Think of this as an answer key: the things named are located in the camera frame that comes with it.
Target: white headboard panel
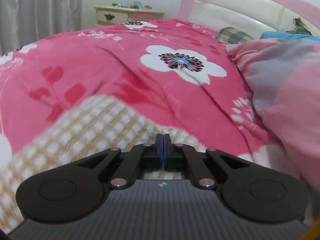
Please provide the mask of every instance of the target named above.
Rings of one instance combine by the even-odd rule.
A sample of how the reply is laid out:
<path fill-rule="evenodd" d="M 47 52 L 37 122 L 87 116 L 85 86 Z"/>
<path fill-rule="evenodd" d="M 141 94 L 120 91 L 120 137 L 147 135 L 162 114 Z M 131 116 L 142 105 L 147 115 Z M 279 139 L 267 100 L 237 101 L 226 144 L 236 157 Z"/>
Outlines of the white headboard panel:
<path fill-rule="evenodd" d="M 297 17 L 301 16 L 272 0 L 194 0 L 188 21 L 217 31 L 232 26 L 258 39 L 265 31 L 293 29 Z M 316 26 L 301 19 L 320 36 Z"/>

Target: checkered fabric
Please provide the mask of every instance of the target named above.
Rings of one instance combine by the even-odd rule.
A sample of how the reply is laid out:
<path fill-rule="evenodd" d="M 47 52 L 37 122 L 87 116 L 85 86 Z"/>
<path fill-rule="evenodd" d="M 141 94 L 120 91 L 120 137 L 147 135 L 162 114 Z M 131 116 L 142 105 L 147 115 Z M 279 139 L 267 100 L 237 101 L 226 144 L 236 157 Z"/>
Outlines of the checkered fabric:
<path fill-rule="evenodd" d="M 185 131 L 157 126 L 112 97 L 88 98 L 65 112 L 49 130 L 0 168 L 0 228 L 9 233 L 23 221 L 15 193 L 25 179 L 110 147 L 129 151 L 136 144 L 153 143 L 158 133 L 169 133 L 173 143 L 205 151 L 205 147 Z M 172 171 L 144 174 L 145 179 L 179 179 L 181 176 Z"/>
<path fill-rule="evenodd" d="M 240 44 L 253 40 L 249 34 L 241 32 L 234 27 L 225 27 L 221 29 L 215 35 L 215 38 L 217 41 L 224 44 Z"/>

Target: gray curtain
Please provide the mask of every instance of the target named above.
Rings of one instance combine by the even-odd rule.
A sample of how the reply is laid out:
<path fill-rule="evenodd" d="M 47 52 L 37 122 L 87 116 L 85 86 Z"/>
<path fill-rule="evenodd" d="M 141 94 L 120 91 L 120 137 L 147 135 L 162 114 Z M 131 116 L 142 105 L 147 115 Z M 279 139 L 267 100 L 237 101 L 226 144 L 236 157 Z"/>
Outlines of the gray curtain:
<path fill-rule="evenodd" d="M 0 54 L 80 30 L 82 0 L 0 0 Z"/>

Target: drawer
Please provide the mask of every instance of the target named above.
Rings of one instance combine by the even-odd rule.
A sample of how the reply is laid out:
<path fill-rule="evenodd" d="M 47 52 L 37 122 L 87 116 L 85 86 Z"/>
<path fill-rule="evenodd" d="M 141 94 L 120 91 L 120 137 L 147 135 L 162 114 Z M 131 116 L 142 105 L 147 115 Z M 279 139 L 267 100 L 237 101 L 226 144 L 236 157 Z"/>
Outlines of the drawer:
<path fill-rule="evenodd" d="M 108 15 L 108 14 L 114 16 L 114 18 L 112 20 L 107 20 L 105 15 Z M 128 21 L 128 14 L 123 12 L 97 10 L 96 19 L 98 22 L 101 22 L 103 24 L 119 24 L 119 23 L 125 23 Z"/>

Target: plaid pillow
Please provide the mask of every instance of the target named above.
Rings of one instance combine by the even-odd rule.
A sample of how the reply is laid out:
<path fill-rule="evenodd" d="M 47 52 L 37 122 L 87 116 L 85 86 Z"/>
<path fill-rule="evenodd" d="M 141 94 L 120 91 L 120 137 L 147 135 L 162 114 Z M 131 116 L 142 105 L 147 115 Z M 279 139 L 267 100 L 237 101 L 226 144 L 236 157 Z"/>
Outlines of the plaid pillow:
<path fill-rule="evenodd" d="M 224 44 L 240 44 L 246 41 L 254 40 L 249 34 L 239 31 L 234 27 L 225 27 L 221 29 L 215 38 Z"/>

